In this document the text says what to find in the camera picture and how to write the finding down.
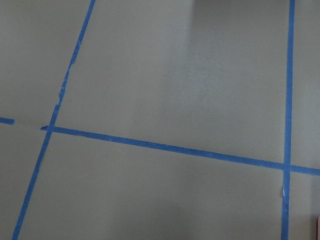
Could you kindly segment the pink plastic box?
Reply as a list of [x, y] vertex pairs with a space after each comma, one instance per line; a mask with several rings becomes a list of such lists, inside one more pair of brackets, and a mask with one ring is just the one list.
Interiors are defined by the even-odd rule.
[[320, 240], [320, 216], [317, 217], [316, 221], [316, 240]]

